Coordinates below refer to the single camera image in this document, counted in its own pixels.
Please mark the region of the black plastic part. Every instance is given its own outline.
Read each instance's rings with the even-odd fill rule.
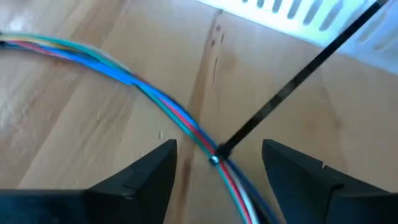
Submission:
[[[336,52],[359,28],[361,28],[382,7],[375,2],[342,32],[329,46],[322,50],[307,66],[278,91],[256,114],[250,118],[231,138],[217,150],[221,158],[228,158],[232,150],[269,114],[271,114],[299,85],[301,85],[321,64]]]
[[[398,223],[398,194],[272,140],[264,140],[262,159],[287,223]]]
[[[0,190],[0,223],[164,221],[174,184],[177,142],[169,140],[86,190]]]

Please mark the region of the dark wood streak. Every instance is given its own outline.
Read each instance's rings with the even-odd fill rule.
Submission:
[[[212,73],[211,68],[213,51],[214,51],[214,36],[217,33],[217,23],[222,11],[216,12],[209,29],[203,55],[200,62],[195,87],[190,98],[187,110],[200,122],[201,109],[203,107],[203,100],[205,98],[206,80],[208,75]],[[192,171],[192,160],[194,156],[195,143],[188,137],[184,136],[182,145],[178,153],[177,172],[175,175],[174,188],[170,198],[169,208],[165,218],[165,223],[183,223],[183,214],[187,204],[187,193],[189,189],[190,175]]]

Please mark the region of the blue wire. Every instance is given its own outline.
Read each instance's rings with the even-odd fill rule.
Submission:
[[[129,72],[121,70],[119,68],[109,67],[109,66],[105,65],[103,62],[99,62],[99,61],[97,62],[97,61],[90,60],[88,58],[82,58],[79,55],[75,55],[73,53],[66,52],[64,50],[59,50],[59,49],[56,49],[53,47],[47,47],[47,46],[42,46],[42,45],[41,45],[41,47],[45,50],[59,54],[69,60],[80,63],[86,67],[92,68],[93,70],[101,72],[113,79],[118,80],[121,83],[124,83],[126,85],[137,85],[137,86],[140,86],[141,88],[145,89],[146,91],[150,91],[158,98],[163,99],[168,104],[173,106],[174,109],[176,111],[178,111],[178,113],[180,113],[192,126],[194,126],[202,136],[204,136],[204,138],[210,143],[211,147],[213,147],[214,149],[216,149],[218,147],[217,143],[215,143],[214,140],[212,140],[212,138],[210,138],[209,135],[207,135],[207,133],[204,132],[204,130],[202,130],[202,128],[199,127],[199,125],[195,122],[195,120],[193,120],[193,118],[189,115],[189,113],[186,112],[178,103],[174,102],[174,100],[170,99],[165,93],[161,92],[160,90],[158,90],[158,89],[154,88],[153,86],[134,77],[133,74],[130,74]],[[242,180],[242,183],[246,186],[246,188],[250,192],[252,192],[252,195],[256,198],[257,202],[259,202],[260,206],[264,209],[264,211],[269,215],[269,218],[271,219],[271,221],[273,223],[278,223],[276,216],[273,214],[272,210],[265,203],[265,201],[261,198],[261,196],[259,195],[256,188],[252,185],[252,183],[250,183],[250,181],[247,180],[245,175],[239,170],[239,168],[236,165],[234,165],[234,163],[231,160],[227,159],[226,163],[236,173],[236,175]]]
[[[100,61],[93,61],[87,58],[82,58],[78,55],[75,55],[73,53],[66,52],[64,50],[59,50],[53,47],[47,47],[41,45],[41,47],[45,50],[54,52],[56,54],[62,55],[69,60],[72,60],[74,62],[78,62],[82,65],[85,65],[87,67],[90,67],[96,71],[99,71],[101,73],[104,73],[105,75],[114,78],[126,85],[138,85],[138,86],[145,86],[146,89],[149,89],[151,92],[155,93],[156,96],[159,98],[165,100],[168,104],[172,105],[173,108],[178,111],[179,114],[181,114],[195,129],[199,131],[199,133],[204,136],[204,138],[210,143],[212,148],[216,149],[218,145],[212,140],[212,138],[207,135],[204,130],[202,130],[201,127],[199,127],[198,123],[195,122],[195,120],[189,115],[187,111],[185,111],[178,103],[174,102],[174,100],[170,99],[169,96],[167,96],[165,93],[161,92],[160,90],[154,88],[153,86],[141,81],[140,79],[134,77],[133,74],[130,74],[128,72],[125,72],[123,70],[120,70],[118,68],[113,68],[109,67],[105,64],[103,64]]]
[[[279,223],[276,215],[274,214],[270,206],[268,206],[266,201],[260,196],[260,193],[256,190],[255,186],[253,186],[253,184],[243,174],[243,172],[239,169],[239,167],[235,165],[234,162],[231,161],[230,159],[226,159],[225,161],[227,165],[229,165],[230,168],[235,172],[235,174],[240,178],[242,184],[246,187],[246,190],[252,193],[251,195],[256,199],[256,202],[267,213],[267,218],[270,219],[270,222]]]

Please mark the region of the wooden surface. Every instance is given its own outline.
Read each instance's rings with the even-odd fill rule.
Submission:
[[[184,105],[219,142],[320,49],[193,0],[0,0],[0,29],[97,46]],[[0,187],[90,187],[174,138],[166,223],[240,223],[197,147],[136,89],[78,65],[0,50]],[[398,191],[398,78],[334,55],[234,151],[282,218],[264,138]]]

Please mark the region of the black cable tie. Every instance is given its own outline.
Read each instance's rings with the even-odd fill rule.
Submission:
[[[335,53],[356,31],[358,31],[375,13],[386,3],[386,0],[378,0],[350,26],[347,27],[334,41],[324,48],[307,66],[291,79],[276,95],[274,95],[256,114],[250,118],[241,129],[221,145],[217,153],[217,159],[226,159],[232,150],[244,139],[257,125],[271,114],[299,85],[301,85],[320,65],[322,65],[333,53]]]

